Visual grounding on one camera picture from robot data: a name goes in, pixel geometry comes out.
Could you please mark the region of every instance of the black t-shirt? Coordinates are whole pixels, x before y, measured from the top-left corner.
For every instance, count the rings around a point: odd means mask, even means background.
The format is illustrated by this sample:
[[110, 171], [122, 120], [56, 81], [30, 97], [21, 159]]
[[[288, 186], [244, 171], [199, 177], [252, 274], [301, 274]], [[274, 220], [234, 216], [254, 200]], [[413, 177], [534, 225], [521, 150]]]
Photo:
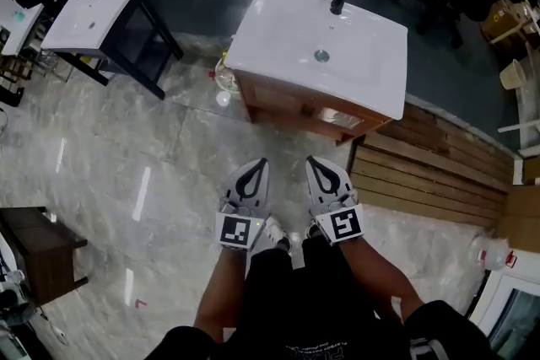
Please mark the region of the black t-shirt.
[[244, 325], [221, 345], [199, 329], [176, 327], [147, 360], [399, 360], [410, 358], [410, 342], [418, 339], [439, 341], [449, 360], [495, 358], [482, 331], [442, 301], [418, 308], [405, 326], [388, 324], [372, 314], [356, 316], [349, 323], [327, 322], [315, 326], [305, 325], [305, 317], [295, 316], [293, 310], [278, 310], [276, 314], [281, 314], [285, 331], [261, 333]]

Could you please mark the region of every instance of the wooden platform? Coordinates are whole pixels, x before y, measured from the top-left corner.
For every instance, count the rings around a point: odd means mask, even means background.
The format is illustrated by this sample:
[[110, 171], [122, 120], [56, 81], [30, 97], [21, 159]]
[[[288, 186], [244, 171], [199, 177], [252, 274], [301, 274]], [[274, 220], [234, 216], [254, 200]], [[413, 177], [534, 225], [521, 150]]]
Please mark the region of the wooden platform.
[[351, 180], [363, 203], [492, 228], [502, 218], [513, 169], [499, 149], [406, 105], [402, 120], [356, 148]]

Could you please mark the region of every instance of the sink drain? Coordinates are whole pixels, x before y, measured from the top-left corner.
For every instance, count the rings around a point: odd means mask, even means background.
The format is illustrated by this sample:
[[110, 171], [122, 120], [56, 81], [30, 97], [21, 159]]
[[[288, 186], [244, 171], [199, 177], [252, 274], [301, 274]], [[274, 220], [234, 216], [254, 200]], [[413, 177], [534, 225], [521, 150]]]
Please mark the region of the sink drain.
[[315, 51], [315, 60], [317, 60], [320, 63], [326, 63], [330, 60], [330, 55], [328, 54], [328, 51], [324, 51], [322, 49], [319, 49]]

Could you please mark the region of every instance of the dark wooden table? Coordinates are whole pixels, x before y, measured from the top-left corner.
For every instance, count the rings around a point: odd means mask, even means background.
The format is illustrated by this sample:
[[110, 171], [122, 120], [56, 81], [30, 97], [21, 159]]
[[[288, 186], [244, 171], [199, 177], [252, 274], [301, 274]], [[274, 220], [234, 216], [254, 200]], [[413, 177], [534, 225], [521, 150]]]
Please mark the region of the dark wooden table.
[[87, 277], [75, 281], [73, 275], [73, 252], [88, 240], [61, 223], [52, 223], [45, 211], [44, 207], [0, 209], [0, 234], [25, 275], [22, 283], [36, 307], [88, 283]]

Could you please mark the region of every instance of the sink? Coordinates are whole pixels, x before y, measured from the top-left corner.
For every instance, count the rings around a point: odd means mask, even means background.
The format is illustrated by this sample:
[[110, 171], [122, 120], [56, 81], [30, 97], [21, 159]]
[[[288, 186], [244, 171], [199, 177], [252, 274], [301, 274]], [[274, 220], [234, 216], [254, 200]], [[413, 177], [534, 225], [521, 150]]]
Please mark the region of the sink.
[[42, 48], [98, 50], [130, 0], [67, 0]]
[[332, 0], [253, 0], [225, 65], [331, 94], [401, 119], [407, 28]]

